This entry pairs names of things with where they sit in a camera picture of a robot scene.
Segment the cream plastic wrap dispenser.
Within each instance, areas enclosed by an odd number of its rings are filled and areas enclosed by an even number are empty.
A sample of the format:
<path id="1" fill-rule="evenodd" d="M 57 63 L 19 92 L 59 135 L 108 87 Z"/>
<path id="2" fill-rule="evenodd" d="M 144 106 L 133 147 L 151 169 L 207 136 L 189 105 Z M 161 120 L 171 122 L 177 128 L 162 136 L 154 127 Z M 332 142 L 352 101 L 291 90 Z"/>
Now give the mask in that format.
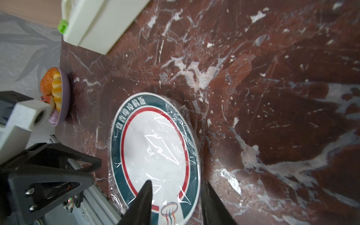
<path id="1" fill-rule="evenodd" d="M 58 31 L 66 43 L 106 55 L 148 3 L 63 0 Z"/>

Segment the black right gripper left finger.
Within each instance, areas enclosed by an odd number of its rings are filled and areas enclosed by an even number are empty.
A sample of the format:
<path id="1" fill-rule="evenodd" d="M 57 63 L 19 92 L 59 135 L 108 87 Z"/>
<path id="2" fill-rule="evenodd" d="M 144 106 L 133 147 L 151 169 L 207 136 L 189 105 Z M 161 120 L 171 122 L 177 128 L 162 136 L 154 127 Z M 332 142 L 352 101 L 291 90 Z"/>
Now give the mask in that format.
<path id="1" fill-rule="evenodd" d="M 150 225 L 152 196 L 152 181 L 147 180 L 118 225 Z"/>

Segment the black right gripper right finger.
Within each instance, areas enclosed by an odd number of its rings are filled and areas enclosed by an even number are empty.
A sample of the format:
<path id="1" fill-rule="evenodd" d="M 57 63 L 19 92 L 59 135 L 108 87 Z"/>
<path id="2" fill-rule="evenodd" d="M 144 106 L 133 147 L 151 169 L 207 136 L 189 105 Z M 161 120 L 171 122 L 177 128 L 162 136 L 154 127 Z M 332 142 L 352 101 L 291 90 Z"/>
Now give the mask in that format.
<path id="1" fill-rule="evenodd" d="M 206 180 L 202 181 L 200 195 L 204 225 L 237 225 L 213 187 Z"/>

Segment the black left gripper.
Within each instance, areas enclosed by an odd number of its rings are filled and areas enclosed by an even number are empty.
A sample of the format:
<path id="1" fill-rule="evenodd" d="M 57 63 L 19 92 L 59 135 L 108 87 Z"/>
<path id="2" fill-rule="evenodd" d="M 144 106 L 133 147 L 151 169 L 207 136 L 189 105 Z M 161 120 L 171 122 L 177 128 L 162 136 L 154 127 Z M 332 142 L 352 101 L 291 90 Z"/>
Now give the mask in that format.
<path id="1" fill-rule="evenodd" d="M 27 166 L 65 168 L 68 159 L 86 167 L 78 171 L 31 173 Z M 102 160 L 61 143 L 38 143 L 5 162 L 1 168 L 1 224 L 32 225 L 66 200 L 93 185 L 91 173 Z"/>

